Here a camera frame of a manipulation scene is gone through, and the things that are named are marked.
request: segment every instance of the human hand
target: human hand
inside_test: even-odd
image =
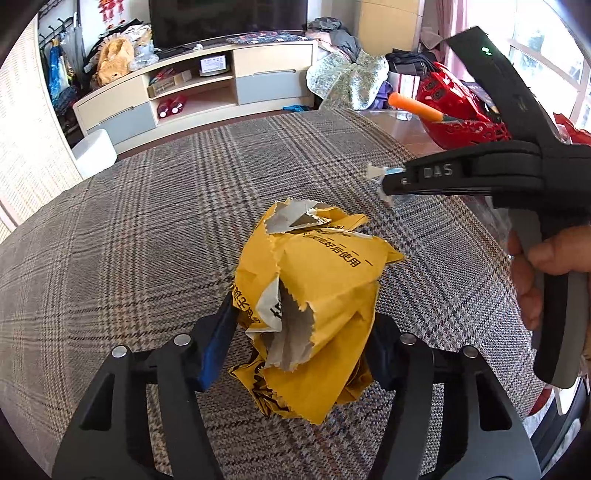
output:
[[[558,235],[532,247],[527,256],[515,232],[508,242],[513,255],[511,278],[517,291],[521,320],[528,330],[540,326],[543,298],[534,286],[534,268],[550,275],[563,275],[569,271],[591,272],[591,226],[577,226],[562,230]],[[591,328],[587,327],[585,358],[591,360]]]

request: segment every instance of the curtain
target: curtain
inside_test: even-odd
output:
[[[469,0],[437,0],[437,22],[439,24],[439,34],[443,38],[452,37],[456,33],[469,28],[468,3]],[[442,54],[443,63],[450,72],[460,80],[473,81],[462,61],[445,43],[443,44]]]

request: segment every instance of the window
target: window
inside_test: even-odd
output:
[[[468,23],[480,26],[509,58],[541,105],[591,128],[589,64],[544,0],[467,0]]]

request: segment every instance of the white ottoman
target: white ottoman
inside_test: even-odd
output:
[[[109,168],[117,160],[107,130],[99,129],[84,137],[72,148],[74,165],[83,179],[88,179],[98,172]]]

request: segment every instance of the cardboard box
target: cardboard box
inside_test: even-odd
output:
[[[171,77],[159,80],[148,87],[148,95],[150,98],[157,97],[166,93],[168,90],[176,88],[183,83],[187,83],[193,78],[191,70],[185,70],[184,72],[177,73]]]

